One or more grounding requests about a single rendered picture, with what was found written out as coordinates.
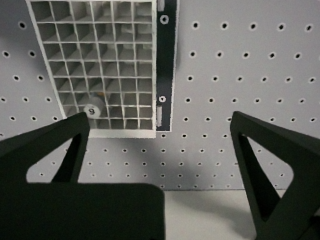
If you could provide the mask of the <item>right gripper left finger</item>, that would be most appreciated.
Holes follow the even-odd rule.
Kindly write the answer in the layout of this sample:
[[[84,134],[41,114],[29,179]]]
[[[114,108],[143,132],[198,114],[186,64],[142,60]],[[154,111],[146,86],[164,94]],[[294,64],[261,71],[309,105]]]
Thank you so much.
[[[78,182],[90,134],[87,113],[0,140],[0,182],[28,182],[30,167],[72,139],[51,182]]]

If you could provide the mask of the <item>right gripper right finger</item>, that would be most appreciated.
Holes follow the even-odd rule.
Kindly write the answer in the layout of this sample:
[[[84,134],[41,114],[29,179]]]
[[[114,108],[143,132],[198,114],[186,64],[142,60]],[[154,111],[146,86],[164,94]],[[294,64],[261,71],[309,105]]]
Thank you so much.
[[[320,219],[320,139],[234,111],[230,134],[258,240],[295,240]],[[261,168],[248,137],[288,164],[282,197]]]

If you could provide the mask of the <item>white grid rack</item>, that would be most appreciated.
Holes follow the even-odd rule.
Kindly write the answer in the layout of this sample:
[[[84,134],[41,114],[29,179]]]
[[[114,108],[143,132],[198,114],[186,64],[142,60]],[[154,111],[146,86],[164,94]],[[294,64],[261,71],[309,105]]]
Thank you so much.
[[[26,3],[63,119],[105,93],[89,138],[156,138],[157,0]]]

